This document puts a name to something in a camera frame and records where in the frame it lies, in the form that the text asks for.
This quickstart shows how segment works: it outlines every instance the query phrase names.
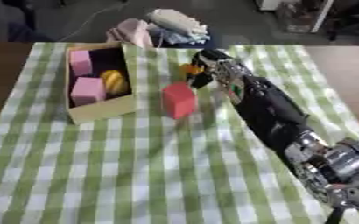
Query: robotic hand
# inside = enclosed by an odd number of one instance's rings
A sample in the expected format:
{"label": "robotic hand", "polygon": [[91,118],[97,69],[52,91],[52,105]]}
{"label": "robotic hand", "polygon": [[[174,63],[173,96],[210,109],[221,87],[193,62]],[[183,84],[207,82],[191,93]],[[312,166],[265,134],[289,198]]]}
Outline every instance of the robotic hand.
{"label": "robotic hand", "polygon": [[345,209],[359,209],[358,141],[345,138],[327,145],[284,92],[223,52],[202,50],[192,66],[202,73],[188,75],[188,83],[200,88],[215,78],[256,136],[316,199],[334,209],[327,223],[339,223]]}

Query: open box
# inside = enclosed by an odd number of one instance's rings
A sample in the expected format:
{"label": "open box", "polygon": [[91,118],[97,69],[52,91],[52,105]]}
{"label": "open box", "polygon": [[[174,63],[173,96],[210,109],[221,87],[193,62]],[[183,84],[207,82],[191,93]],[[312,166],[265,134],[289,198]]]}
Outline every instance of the open box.
{"label": "open box", "polygon": [[[105,101],[75,107],[70,98],[72,88],[76,82],[76,77],[69,64],[71,51],[87,50],[92,62],[93,73],[87,77],[99,77],[106,70],[119,70],[130,84],[130,89],[122,95],[106,95]],[[67,111],[76,124],[91,122],[98,119],[110,118],[135,111],[135,95],[133,91],[132,78],[128,74],[128,69],[123,56],[121,43],[84,45],[69,47],[66,56],[66,75],[65,75],[65,99]]]}

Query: pile of laundry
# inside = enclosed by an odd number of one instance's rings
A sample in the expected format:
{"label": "pile of laundry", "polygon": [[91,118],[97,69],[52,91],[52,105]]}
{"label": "pile of laundry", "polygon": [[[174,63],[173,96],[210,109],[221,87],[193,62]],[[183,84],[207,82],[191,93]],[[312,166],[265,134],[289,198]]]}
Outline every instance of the pile of laundry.
{"label": "pile of laundry", "polygon": [[205,44],[211,38],[208,28],[177,10],[156,9],[147,14],[150,23],[128,18],[106,32],[107,42],[123,41],[141,47],[177,44]]}

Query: floor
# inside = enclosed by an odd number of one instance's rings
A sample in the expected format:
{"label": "floor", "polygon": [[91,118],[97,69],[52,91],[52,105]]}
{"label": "floor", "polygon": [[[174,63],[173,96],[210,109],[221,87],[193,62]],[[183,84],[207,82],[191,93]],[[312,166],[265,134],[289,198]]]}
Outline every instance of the floor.
{"label": "floor", "polygon": [[[359,38],[340,37],[334,43],[322,34],[292,34],[281,30],[273,13],[261,13],[254,0],[66,0],[65,7],[38,9],[38,27],[51,37],[69,42],[104,42],[105,32],[126,18],[144,18],[155,8],[173,8],[207,24],[219,47],[238,44],[354,45]],[[93,19],[83,23],[97,11]]]}

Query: pink cube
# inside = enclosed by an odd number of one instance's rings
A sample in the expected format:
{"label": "pink cube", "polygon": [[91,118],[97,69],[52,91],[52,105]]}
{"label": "pink cube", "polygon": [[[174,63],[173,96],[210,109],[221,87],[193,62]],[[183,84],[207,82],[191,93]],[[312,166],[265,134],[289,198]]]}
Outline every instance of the pink cube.
{"label": "pink cube", "polygon": [[104,101],[106,92],[101,78],[79,77],[71,93],[76,107]]}
{"label": "pink cube", "polygon": [[71,51],[70,63],[75,76],[92,73],[91,59],[88,51]]}
{"label": "pink cube", "polygon": [[179,81],[163,89],[163,103],[170,116],[179,119],[194,112],[195,95],[184,81]]}

